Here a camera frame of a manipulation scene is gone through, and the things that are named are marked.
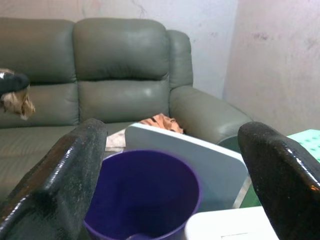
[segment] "purple plastic container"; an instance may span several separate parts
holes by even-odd
[[[183,161],[127,151],[102,162],[84,225],[93,240],[178,240],[199,203],[199,181]]]

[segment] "orange cloth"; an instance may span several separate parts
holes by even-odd
[[[140,121],[141,124],[167,129],[182,134],[184,130],[178,125],[174,118],[163,115],[162,113]]]

